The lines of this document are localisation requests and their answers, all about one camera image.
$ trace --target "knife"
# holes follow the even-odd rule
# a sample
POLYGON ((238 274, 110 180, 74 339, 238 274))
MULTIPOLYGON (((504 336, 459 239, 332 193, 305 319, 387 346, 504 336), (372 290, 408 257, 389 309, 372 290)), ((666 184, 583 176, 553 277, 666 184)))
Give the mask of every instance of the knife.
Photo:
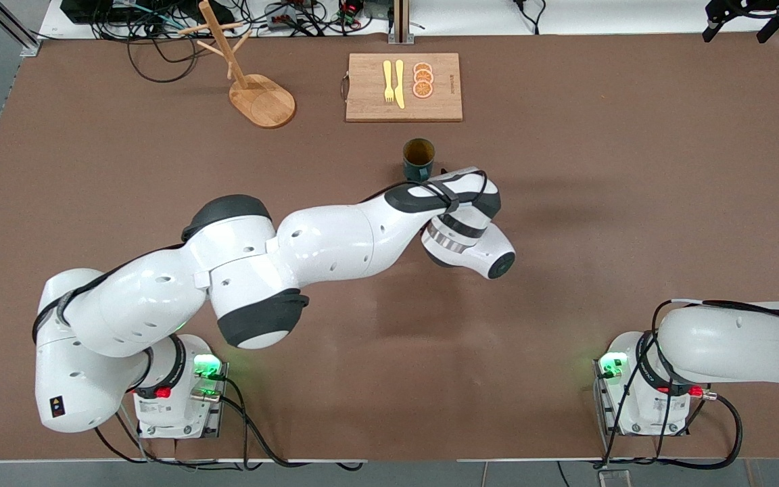
POLYGON ((396 60, 396 80, 398 80, 396 102, 398 102, 398 107, 404 110, 404 62, 401 59, 396 60))

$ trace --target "brown table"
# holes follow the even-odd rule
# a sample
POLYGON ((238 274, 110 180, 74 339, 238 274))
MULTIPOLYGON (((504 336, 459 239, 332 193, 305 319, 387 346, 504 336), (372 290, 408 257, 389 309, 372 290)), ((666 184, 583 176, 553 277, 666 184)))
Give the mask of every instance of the brown table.
MULTIPOLYGON (((169 74, 149 54, 143 67, 169 74)), ((779 38, 273 39, 241 58, 296 97, 284 129, 229 105, 216 56, 170 85, 139 79, 116 43, 52 41, 24 61, 0 120, 0 459, 111 456, 37 419, 30 324, 50 275, 176 243, 224 194, 260 198, 276 224, 354 203, 401 177, 413 137, 435 142, 439 167, 476 164, 500 186, 496 222, 519 253, 506 277, 438 268, 414 243, 378 277, 307 287, 272 348, 225 345, 208 307, 183 329, 230 361, 287 457, 597 457, 590 361, 618 333, 670 297, 779 300, 779 38), (460 53, 463 123, 343 122, 347 53, 401 49, 460 53)), ((716 390, 744 417, 742 455, 779 457, 779 386, 716 390)), ((665 455, 724 455, 722 409, 665 455)), ((176 455, 237 457, 227 418, 220 440, 176 455)), ((117 429, 103 427, 136 455, 117 429)), ((652 452, 652 438, 615 449, 652 452)))

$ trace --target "green mug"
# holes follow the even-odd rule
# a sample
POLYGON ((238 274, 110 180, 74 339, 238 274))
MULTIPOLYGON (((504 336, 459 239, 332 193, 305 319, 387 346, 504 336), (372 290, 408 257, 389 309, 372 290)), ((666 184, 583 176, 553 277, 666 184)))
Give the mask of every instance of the green mug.
POLYGON ((432 175, 435 146, 426 139, 411 139, 402 149, 404 176, 408 181, 423 182, 432 175))

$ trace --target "wooden cutting board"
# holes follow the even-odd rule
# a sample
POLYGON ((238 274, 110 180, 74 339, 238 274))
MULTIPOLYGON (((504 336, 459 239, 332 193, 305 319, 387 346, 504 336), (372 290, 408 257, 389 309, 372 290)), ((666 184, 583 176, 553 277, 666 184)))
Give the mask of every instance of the wooden cutting board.
POLYGON ((352 53, 348 61, 349 87, 346 120, 368 121, 461 121, 461 74, 458 53, 352 53), (392 87, 396 83, 396 59, 404 62, 402 86, 404 109, 383 99, 386 83, 383 61, 392 62, 392 87), (414 65, 432 65, 435 90, 429 98, 414 96, 414 65))

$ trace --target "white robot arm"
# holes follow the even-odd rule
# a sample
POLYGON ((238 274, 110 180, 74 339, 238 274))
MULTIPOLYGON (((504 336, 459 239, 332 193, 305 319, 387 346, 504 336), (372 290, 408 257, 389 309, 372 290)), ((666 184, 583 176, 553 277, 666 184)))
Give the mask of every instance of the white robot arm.
POLYGON ((624 401, 622 434, 661 434, 668 395, 667 435, 683 432, 690 397, 704 394, 701 385, 779 383, 779 302, 673 302, 688 306, 663 318, 657 344, 651 332, 623 333, 598 361, 604 406, 615 412, 624 401))
MULTIPOLYGON (((173 333, 207 299, 230 345, 270 346, 293 330, 308 304, 301 287, 384 271, 423 226, 423 246, 439 265, 501 277, 515 252, 492 224, 499 209, 498 188, 475 167, 402 183, 352 206, 300 210, 278 231, 257 198, 214 200, 185 228, 181 246, 108 274, 73 269, 47 282, 33 329, 41 421, 56 431, 90 429, 115 413, 130 388, 140 392, 138 402, 155 401, 145 410, 170 406, 174 396, 187 401, 194 381, 183 381, 179 392, 179 378, 210 351, 197 337, 173 333), (56 398, 64 413, 53 408, 56 398)), ((177 409, 184 413, 173 429, 185 423, 194 431, 194 411, 177 409)))

